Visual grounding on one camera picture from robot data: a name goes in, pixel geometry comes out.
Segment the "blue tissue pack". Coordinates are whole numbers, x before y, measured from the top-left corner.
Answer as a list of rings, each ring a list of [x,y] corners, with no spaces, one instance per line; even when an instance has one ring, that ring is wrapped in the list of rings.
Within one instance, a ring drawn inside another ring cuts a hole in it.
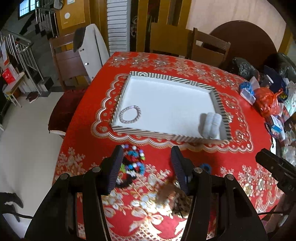
[[[253,105],[256,101],[256,98],[254,96],[254,91],[252,89],[250,82],[248,81],[245,81],[239,85],[239,94],[250,105]]]

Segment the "black scrunchie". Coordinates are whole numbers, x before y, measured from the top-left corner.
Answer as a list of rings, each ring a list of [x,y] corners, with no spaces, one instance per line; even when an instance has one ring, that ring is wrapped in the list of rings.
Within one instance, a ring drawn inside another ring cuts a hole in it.
[[[127,188],[129,187],[133,181],[136,179],[136,176],[132,176],[130,174],[127,174],[125,178],[117,177],[116,179],[116,188]]]

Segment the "black plastic bag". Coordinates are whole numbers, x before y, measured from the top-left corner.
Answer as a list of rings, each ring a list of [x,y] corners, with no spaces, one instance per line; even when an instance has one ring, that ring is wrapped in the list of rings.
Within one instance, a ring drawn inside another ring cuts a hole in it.
[[[236,74],[247,81],[249,81],[252,77],[259,80],[260,77],[259,71],[247,60],[240,57],[233,58],[228,69],[230,73]]]

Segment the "wooden chair with jacket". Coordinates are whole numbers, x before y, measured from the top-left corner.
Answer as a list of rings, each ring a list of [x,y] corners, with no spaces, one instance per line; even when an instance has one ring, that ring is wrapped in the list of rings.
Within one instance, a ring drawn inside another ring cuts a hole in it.
[[[49,43],[58,80],[63,91],[74,89],[75,86],[67,86],[66,81],[78,76],[88,76],[78,51],[74,52],[73,48],[66,49],[67,45],[74,43],[74,33],[51,38]]]

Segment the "leopard print scrunchie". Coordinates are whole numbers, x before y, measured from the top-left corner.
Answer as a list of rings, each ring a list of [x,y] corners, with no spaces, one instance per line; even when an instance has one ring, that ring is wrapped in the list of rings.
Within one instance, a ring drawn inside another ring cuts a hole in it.
[[[169,207],[170,216],[187,218],[193,198],[181,190],[177,179],[162,185],[157,193],[156,204]]]

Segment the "metal stair railing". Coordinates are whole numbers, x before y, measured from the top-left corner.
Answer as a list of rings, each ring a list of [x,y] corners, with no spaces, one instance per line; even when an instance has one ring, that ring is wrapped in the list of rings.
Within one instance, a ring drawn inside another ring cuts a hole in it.
[[[43,81],[44,78],[32,52],[34,43],[24,36],[7,29],[1,30],[1,41],[5,41],[8,52],[22,66],[26,76],[31,80],[32,85],[39,95],[41,95],[42,90],[38,86],[38,83]]]

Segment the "white jacket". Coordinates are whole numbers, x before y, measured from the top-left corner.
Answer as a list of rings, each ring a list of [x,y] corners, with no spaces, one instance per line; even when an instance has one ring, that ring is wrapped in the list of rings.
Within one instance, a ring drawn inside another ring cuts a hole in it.
[[[73,51],[78,51],[90,79],[89,82],[92,82],[110,57],[105,41],[95,24],[90,24],[75,31]]]

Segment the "striped white tray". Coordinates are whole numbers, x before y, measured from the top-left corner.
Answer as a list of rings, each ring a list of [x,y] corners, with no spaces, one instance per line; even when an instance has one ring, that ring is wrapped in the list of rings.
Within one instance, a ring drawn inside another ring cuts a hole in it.
[[[200,135],[200,115],[222,116],[220,135]],[[222,100],[215,87],[185,78],[132,71],[119,95],[113,131],[176,142],[220,144],[232,139]]]

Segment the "red floral tablecloth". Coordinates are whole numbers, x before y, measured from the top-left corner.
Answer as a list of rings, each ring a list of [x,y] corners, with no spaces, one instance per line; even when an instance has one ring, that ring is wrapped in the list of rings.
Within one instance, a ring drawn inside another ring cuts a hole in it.
[[[144,151],[145,174],[126,189],[103,197],[113,240],[179,240],[185,220],[170,216],[167,205],[156,205],[159,188],[173,177],[170,152],[174,142],[115,133],[110,122],[121,89],[131,71],[161,73],[215,87],[226,110],[232,139],[220,145],[179,143],[195,165],[207,163],[217,176],[233,174],[258,213],[270,211],[282,192],[255,155],[270,148],[264,119],[238,92],[243,79],[216,67],[166,55],[116,53],[100,69],[84,94],[67,129],[58,156],[55,178],[84,174],[98,166],[120,144]]]

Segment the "red plastic bag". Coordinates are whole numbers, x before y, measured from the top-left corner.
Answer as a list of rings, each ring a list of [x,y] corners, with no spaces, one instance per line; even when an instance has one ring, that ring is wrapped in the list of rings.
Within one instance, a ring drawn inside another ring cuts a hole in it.
[[[263,118],[280,113],[280,105],[278,104],[278,96],[283,92],[280,89],[277,93],[272,92],[269,88],[260,87],[254,90],[256,101],[255,109]]]

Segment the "dark round tabletop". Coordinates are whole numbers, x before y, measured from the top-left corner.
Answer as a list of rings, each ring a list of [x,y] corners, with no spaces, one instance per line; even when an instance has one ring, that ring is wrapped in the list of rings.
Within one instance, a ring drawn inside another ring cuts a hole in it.
[[[231,44],[221,69],[226,70],[232,59],[240,57],[259,68],[277,50],[269,35],[259,26],[247,21],[230,21],[215,28],[210,35]]]

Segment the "wooden chair behind table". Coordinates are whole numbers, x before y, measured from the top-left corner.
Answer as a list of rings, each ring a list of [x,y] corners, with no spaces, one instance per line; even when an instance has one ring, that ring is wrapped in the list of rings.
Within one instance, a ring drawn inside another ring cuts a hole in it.
[[[231,43],[193,29],[191,60],[220,67],[226,60]]]

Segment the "white louvred door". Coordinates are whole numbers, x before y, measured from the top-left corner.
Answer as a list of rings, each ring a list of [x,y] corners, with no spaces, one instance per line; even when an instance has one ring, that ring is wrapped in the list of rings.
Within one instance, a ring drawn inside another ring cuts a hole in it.
[[[107,1],[107,30],[110,55],[130,51],[131,1]]]

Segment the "white fluffy scrunchie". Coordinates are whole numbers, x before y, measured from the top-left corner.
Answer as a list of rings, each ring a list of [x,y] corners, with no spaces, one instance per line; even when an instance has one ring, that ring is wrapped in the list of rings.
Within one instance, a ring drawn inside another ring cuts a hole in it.
[[[222,116],[218,113],[203,113],[200,115],[199,132],[203,138],[217,139],[220,135]]]

